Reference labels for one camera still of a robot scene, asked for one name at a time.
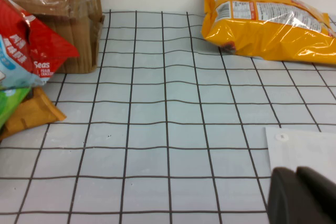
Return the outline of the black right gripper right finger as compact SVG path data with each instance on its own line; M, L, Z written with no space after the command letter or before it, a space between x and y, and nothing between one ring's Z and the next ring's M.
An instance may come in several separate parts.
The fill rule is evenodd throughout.
M313 196L319 212L335 223L335 183L309 167L298 167L296 174Z

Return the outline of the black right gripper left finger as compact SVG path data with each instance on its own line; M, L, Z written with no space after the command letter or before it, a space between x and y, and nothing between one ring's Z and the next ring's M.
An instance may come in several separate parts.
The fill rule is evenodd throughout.
M319 212L319 206L296 171L284 167L273 169L267 206L269 222L331 223Z

